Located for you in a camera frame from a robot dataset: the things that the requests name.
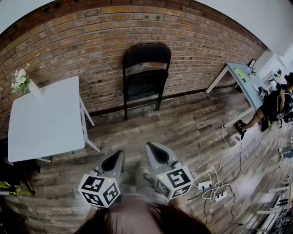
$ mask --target white plate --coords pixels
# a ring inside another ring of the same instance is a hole
[[[254,87],[255,91],[257,91],[257,92],[260,91],[260,89],[255,84],[253,84],[253,87]]]

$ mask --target chair seat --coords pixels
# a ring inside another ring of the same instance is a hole
[[[134,73],[127,77],[127,101],[156,95],[162,90],[168,77],[165,69]]]

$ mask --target white cube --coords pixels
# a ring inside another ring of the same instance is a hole
[[[95,207],[108,208],[121,194],[115,178],[84,175],[78,191]]]
[[[193,179],[187,166],[156,176],[156,188],[169,200],[188,193],[192,183]]]

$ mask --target wooden floor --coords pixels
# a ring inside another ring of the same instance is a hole
[[[129,112],[129,120],[123,120],[123,112],[94,118],[95,127],[88,126],[89,138],[107,154],[122,149],[126,154],[126,182],[133,181],[131,172],[137,161],[145,158],[145,143],[158,142],[170,147],[189,168],[194,169],[209,162],[216,169],[221,156],[227,151],[222,138],[222,124],[228,114],[238,115],[249,107],[245,97],[233,88],[214,90],[209,95],[199,93],[162,101],[161,109],[153,106]],[[289,142],[289,130],[277,125],[260,133],[259,127],[250,129],[242,148],[242,170],[232,182],[235,186],[235,216],[231,227],[231,207],[234,197],[217,202],[206,202],[207,226],[214,234],[251,233],[249,227],[255,223],[257,210],[265,210],[272,196],[268,188],[275,188],[292,175],[293,165],[278,157],[278,148]],[[218,173],[223,183],[232,180],[240,168],[239,135],[234,127],[224,130],[230,147]],[[6,204],[21,217],[30,234],[67,234],[78,229],[87,215],[89,206],[77,188],[83,174],[95,168],[99,154],[89,146],[85,149],[61,154],[52,158],[52,163],[38,161],[40,174],[32,174],[30,182],[36,191],[31,196],[5,196]],[[197,171],[195,184],[208,180],[207,166]],[[186,195],[198,194],[194,187]],[[203,211],[205,200],[201,197],[188,202],[190,211],[205,223]]]

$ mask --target black folding chair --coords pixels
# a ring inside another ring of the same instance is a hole
[[[171,51],[161,43],[148,43],[130,48],[123,58],[123,97],[124,114],[127,120],[127,102],[147,96],[158,95],[155,111],[159,110],[164,86],[168,77]],[[166,69],[134,73],[126,77],[126,69],[147,62],[166,63]]]

